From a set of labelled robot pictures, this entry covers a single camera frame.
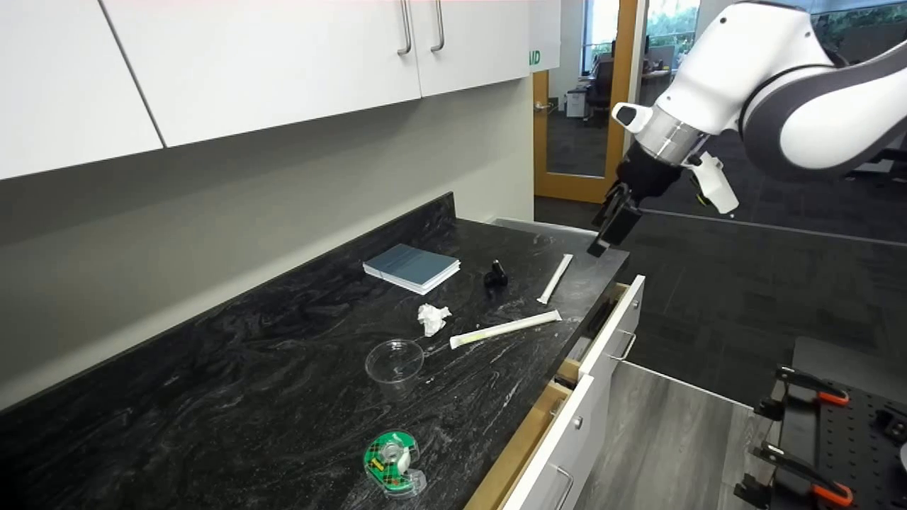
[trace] blue book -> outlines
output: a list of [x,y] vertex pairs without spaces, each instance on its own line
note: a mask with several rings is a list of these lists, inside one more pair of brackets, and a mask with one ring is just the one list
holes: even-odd
[[409,243],[394,243],[384,256],[364,265],[365,274],[402,287],[417,294],[429,294],[460,272],[460,262],[438,252],[426,252]]

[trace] white stick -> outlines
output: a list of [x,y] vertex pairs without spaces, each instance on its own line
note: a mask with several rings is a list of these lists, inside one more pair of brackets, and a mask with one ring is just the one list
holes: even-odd
[[540,294],[540,303],[547,303],[547,301],[557,294],[557,289],[558,289],[558,283],[561,283],[571,262],[574,262],[574,256],[567,252],[567,256],[561,259],[557,274],[550,279],[550,283],[547,283],[545,293]]
[[455,335],[452,337],[452,350],[463,350],[469,344],[483,344],[487,337],[499,337],[499,335],[507,335],[507,333],[519,333],[519,330],[533,330],[533,325],[543,325],[543,324],[557,324],[561,321],[561,313],[545,313],[545,314],[533,314],[533,317],[521,317],[521,321],[510,321],[510,324],[499,324],[499,325],[492,325],[492,330],[477,330],[477,333],[469,333],[469,335]]

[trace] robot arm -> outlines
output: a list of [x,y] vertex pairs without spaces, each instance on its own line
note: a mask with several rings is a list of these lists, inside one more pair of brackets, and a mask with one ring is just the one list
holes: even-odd
[[779,178],[842,175],[907,130],[907,44],[836,68],[805,12],[737,4],[713,21],[652,109],[621,102],[613,116],[636,136],[636,157],[619,168],[623,195],[662,195],[691,170],[700,192],[730,216],[737,195],[720,160],[703,154],[713,136],[737,130],[750,160]]

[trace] kitchen counter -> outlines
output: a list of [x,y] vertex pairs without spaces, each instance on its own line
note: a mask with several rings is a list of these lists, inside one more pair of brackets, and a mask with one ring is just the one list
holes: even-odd
[[[365,279],[364,262],[397,240],[463,269],[429,297]],[[456,221],[455,195],[438,198],[3,412],[0,508],[387,508],[360,457],[392,427],[424,446],[417,504],[463,508],[626,259],[587,243]],[[536,297],[565,252],[561,324],[448,350],[456,333],[545,313]],[[494,259],[510,274],[503,297],[483,287]],[[455,313],[431,340],[421,303]],[[402,398],[364,371],[388,337],[429,351]]]

